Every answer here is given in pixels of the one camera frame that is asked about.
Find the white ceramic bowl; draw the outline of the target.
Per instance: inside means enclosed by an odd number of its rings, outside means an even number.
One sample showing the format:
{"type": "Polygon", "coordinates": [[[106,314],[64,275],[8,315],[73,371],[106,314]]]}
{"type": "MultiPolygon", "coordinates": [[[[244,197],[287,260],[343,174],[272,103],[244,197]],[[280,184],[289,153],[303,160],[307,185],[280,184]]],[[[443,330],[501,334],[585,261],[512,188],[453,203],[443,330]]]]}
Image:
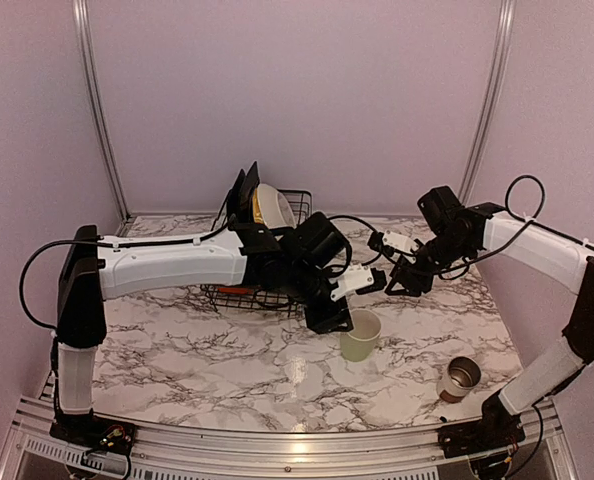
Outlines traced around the white ceramic bowl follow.
{"type": "Polygon", "coordinates": [[[247,288],[247,287],[240,287],[240,286],[218,286],[216,288],[216,290],[220,294],[224,294],[224,295],[243,296],[243,295],[252,295],[254,293],[253,289],[247,288]]]}

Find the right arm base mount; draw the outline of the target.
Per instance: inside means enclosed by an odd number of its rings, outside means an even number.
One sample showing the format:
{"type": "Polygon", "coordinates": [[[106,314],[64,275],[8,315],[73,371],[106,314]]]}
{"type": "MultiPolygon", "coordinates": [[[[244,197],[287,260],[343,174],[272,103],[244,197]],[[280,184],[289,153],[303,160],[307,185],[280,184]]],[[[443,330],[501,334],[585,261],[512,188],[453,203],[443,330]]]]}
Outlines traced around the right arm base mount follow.
{"type": "Polygon", "coordinates": [[[519,444],[526,438],[520,415],[511,415],[496,392],[481,406],[479,420],[444,425],[438,443],[446,458],[471,455],[519,444]]]}

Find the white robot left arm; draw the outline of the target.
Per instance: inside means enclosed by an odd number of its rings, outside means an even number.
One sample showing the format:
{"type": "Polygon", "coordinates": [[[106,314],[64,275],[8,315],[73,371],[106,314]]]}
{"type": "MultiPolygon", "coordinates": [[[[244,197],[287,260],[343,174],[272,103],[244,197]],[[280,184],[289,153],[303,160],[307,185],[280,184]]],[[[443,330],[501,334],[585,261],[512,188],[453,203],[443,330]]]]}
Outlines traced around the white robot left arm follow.
{"type": "Polygon", "coordinates": [[[102,438],[94,416],[94,356],[107,334],[104,303],[124,295],[190,285],[259,287],[303,306],[317,334],[353,327],[346,295],[349,267],[331,260],[350,244],[327,218],[296,228],[232,224],[193,236],[105,237],[93,225],[77,231],[58,282],[53,366],[56,410],[83,445],[102,438]]]}

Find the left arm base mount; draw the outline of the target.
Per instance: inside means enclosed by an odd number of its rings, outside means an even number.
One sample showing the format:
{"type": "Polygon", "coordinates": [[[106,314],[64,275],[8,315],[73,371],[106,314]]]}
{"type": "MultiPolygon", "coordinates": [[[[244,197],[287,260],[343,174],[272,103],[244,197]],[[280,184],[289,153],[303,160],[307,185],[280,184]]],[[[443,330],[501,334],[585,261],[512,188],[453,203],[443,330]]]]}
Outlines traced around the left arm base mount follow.
{"type": "Polygon", "coordinates": [[[84,414],[67,414],[54,402],[55,418],[50,435],[70,444],[86,447],[90,452],[131,453],[136,425],[100,417],[92,409],[84,414]]]}

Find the black square floral plate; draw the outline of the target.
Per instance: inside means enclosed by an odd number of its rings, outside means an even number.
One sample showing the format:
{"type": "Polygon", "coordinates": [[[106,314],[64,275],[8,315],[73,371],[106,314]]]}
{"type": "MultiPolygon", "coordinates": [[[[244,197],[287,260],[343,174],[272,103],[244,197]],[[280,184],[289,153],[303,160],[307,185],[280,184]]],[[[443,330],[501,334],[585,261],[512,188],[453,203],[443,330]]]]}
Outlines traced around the black square floral plate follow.
{"type": "Polygon", "coordinates": [[[250,188],[248,176],[240,170],[226,201],[226,219],[229,223],[248,223],[250,216],[250,188]]]}

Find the yellow polka dot plate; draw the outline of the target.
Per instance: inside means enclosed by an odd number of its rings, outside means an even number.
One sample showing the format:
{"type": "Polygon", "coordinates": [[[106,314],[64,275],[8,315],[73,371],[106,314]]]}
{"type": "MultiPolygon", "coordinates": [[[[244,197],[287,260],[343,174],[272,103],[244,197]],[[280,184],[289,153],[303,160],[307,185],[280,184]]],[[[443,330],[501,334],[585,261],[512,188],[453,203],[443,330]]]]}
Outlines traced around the yellow polka dot plate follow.
{"type": "Polygon", "coordinates": [[[258,198],[258,191],[255,190],[252,196],[252,200],[251,200],[251,211],[252,211],[252,217],[253,217],[253,221],[255,223],[258,224],[265,224],[265,221],[263,219],[263,214],[261,212],[261,207],[260,207],[260,202],[259,202],[259,198],[258,198]]]}

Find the white square floral plate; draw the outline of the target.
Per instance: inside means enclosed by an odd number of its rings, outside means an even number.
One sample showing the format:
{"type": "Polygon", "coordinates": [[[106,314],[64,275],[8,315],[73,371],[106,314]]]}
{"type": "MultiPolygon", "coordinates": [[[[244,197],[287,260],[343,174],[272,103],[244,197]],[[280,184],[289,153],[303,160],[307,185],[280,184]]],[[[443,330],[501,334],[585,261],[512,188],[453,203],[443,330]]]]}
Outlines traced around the white square floral plate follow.
{"type": "Polygon", "coordinates": [[[254,161],[246,173],[241,186],[239,199],[241,222],[252,223],[254,221],[253,197],[259,184],[258,163],[254,161]]]}

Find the round brown rim floral plate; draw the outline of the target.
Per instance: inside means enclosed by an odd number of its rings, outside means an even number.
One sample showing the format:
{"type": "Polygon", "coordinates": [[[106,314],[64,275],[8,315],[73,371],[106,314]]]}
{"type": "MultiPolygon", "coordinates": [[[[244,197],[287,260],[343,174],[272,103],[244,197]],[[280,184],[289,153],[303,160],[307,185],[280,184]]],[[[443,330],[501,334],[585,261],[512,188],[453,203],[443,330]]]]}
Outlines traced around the round brown rim floral plate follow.
{"type": "Polygon", "coordinates": [[[291,206],[283,193],[268,184],[257,189],[263,219],[268,228],[295,227],[296,220],[291,206]]]}

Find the brown grey metal-lined cup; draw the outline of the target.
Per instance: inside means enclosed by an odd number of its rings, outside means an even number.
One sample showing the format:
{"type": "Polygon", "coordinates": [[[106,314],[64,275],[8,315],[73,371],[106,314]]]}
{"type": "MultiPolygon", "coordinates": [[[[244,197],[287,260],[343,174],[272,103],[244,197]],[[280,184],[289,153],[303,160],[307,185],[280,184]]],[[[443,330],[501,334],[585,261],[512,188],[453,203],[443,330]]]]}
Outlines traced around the brown grey metal-lined cup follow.
{"type": "Polygon", "coordinates": [[[448,403],[461,402],[481,381],[481,369],[471,358],[453,358],[443,371],[436,392],[448,403]]]}

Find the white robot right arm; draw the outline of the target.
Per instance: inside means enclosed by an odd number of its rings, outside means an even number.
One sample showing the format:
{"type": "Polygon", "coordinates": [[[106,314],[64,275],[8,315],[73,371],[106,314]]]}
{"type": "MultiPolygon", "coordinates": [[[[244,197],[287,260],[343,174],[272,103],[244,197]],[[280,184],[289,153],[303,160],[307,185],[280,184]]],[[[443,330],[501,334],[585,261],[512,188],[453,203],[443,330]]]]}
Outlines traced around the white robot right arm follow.
{"type": "Polygon", "coordinates": [[[593,244],[550,231],[532,218],[477,209],[463,210],[427,242],[387,233],[383,243],[399,256],[390,274],[392,295],[421,296],[439,275],[500,255],[554,280],[576,298],[560,338],[499,391],[497,402],[506,413],[494,409],[474,423],[472,438],[479,446],[496,446],[511,431],[508,414],[520,414],[594,362],[593,244]]]}

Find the light green mug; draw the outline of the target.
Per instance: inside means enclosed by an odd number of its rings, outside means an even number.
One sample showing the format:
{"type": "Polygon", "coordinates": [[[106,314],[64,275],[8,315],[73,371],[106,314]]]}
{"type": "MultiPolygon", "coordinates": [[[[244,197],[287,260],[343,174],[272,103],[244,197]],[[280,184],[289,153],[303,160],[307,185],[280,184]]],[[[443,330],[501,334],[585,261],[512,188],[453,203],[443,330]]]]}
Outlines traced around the light green mug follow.
{"type": "Polygon", "coordinates": [[[351,362],[366,360],[374,350],[381,335],[381,320],[372,311],[351,311],[353,329],[340,336],[341,356],[351,362]]]}

